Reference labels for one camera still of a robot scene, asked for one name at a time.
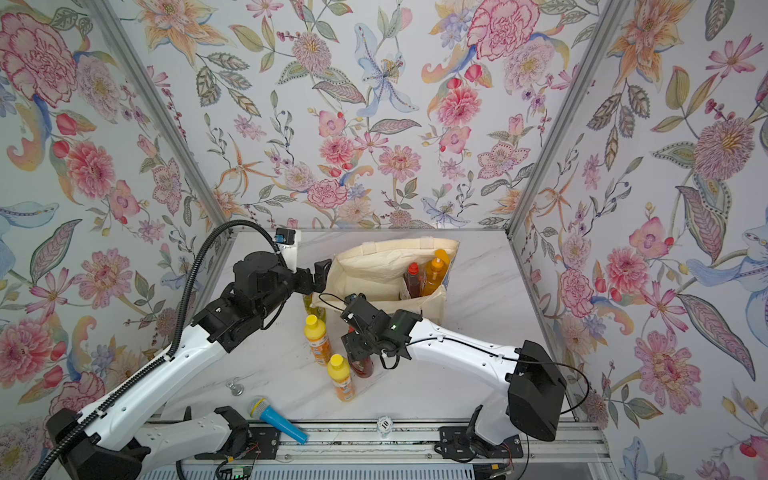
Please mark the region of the dark red bottle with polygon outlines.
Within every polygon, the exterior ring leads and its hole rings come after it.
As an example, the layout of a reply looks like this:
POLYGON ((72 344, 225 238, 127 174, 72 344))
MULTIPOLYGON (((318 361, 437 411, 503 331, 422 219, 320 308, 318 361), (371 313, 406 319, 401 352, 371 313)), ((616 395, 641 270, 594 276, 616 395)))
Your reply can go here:
POLYGON ((370 356, 363 356, 366 352, 365 341, 362 336, 353 328, 348 329, 349 347, 348 362, 352 370, 360 378, 368 378, 373 374, 374 366, 370 356))
POLYGON ((419 264, 412 262, 404 274, 406 293, 410 299, 419 298, 422 295, 421 270, 419 264))

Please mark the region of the cream canvas shopping bag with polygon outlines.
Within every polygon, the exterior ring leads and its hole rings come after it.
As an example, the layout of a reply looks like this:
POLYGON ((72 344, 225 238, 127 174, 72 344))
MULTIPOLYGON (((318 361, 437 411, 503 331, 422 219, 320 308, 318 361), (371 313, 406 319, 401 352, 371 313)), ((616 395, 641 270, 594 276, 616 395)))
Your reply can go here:
POLYGON ((407 310, 440 325, 445 317, 447 287, 441 285, 425 297, 412 297, 405 274, 412 263, 426 267, 439 250, 453 261, 459 246, 456 240, 436 237, 365 242, 335 255, 324 290, 326 299, 340 307, 345 297, 362 293, 388 314, 407 310))

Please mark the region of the dark red bottle front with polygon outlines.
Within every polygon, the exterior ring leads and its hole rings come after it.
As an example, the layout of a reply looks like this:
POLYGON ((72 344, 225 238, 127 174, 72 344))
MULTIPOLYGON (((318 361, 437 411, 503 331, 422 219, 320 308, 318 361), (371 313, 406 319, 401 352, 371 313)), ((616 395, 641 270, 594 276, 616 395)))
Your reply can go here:
POLYGON ((412 262, 404 274, 406 293, 410 299, 419 298, 422 295, 421 270, 419 264, 412 262))

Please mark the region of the large orange dish soap bottle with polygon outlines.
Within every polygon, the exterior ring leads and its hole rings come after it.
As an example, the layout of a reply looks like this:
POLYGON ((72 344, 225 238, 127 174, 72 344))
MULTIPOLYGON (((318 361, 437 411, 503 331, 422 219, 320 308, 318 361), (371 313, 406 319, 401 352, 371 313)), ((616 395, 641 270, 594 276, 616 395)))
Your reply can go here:
POLYGON ((432 295, 442 284, 448 272, 451 258, 443 249, 435 251, 434 257, 426 264, 421 290, 423 297, 432 295))

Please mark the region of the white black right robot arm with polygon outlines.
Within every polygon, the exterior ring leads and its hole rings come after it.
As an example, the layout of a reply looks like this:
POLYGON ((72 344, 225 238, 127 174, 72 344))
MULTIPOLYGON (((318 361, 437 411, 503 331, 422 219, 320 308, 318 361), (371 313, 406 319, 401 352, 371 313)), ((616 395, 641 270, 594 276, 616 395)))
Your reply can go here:
POLYGON ((470 422, 470 436, 497 446, 519 434, 556 439, 567 382, 540 344, 491 344, 450 331, 406 310, 389 314, 363 294, 343 300, 340 318, 354 331, 342 337, 352 361, 376 356, 439 364, 478 378, 493 389, 470 422))

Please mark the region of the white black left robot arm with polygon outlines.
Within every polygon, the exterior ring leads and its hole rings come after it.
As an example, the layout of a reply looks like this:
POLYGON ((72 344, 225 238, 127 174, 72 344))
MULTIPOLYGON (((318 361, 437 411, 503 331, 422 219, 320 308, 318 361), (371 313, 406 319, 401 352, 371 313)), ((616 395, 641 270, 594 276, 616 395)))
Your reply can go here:
POLYGON ((73 479, 137 479, 198 453, 244 452, 249 424, 229 406, 174 425, 146 422, 198 373, 263 329, 292 294, 323 292, 330 267, 323 260, 313 270, 298 268, 265 251, 237 262, 233 282, 155 359, 104 398, 78 412, 64 408, 48 420, 54 448, 33 478, 43 478, 54 461, 73 479))

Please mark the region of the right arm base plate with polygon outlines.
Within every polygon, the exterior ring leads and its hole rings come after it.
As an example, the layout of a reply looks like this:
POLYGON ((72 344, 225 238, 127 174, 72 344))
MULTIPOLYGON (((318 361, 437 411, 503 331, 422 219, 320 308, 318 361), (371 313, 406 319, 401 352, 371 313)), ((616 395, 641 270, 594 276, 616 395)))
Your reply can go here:
POLYGON ((477 459, 521 459, 525 456, 520 437, 514 435, 499 445, 491 445, 472 433, 468 425, 443 426, 438 428, 439 439, 434 451, 443 459, 468 461, 477 459))

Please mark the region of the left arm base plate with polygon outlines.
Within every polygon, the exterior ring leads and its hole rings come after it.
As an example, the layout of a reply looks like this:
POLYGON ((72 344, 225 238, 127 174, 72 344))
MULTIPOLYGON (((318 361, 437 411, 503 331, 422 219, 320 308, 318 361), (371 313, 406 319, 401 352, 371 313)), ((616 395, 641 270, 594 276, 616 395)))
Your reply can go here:
POLYGON ((195 460, 275 460, 280 446, 281 432, 271 426, 250 426, 248 433, 244 430, 235 432, 232 439, 225 441, 224 446, 216 452, 200 453, 195 460))

